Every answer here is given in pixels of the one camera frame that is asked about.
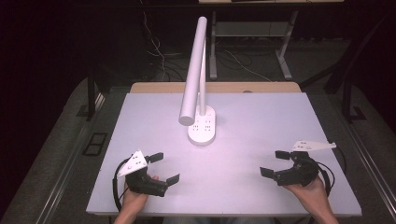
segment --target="desk lamp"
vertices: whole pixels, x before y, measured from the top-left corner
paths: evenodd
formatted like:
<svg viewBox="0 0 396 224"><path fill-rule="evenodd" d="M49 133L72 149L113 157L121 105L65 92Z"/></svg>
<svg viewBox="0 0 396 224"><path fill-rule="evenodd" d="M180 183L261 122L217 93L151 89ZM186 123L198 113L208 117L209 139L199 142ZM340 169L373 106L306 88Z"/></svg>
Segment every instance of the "desk lamp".
<svg viewBox="0 0 396 224"><path fill-rule="evenodd" d="M205 17L198 19L186 87L178 118L180 124L189 126L189 140L196 146L209 145L215 139L216 134L215 110L205 104L206 24L207 19ZM200 99L199 105L197 105L198 96Z"/></svg>

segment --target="power strip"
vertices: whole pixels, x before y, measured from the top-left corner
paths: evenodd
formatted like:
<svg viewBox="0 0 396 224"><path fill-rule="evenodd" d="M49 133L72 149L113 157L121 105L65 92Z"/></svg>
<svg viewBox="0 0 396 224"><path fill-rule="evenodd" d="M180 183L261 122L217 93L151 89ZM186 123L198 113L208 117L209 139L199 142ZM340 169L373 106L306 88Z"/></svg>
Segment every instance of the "power strip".
<svg viewBox="0 0 396 224"><path fill-rule="evenodd" d="M189 140L196 146L207 146L215 140L216 135L216 112L209 105L206 106L206 114L199 114L199 106L195 112L195 122L189 126Z"/></svg>

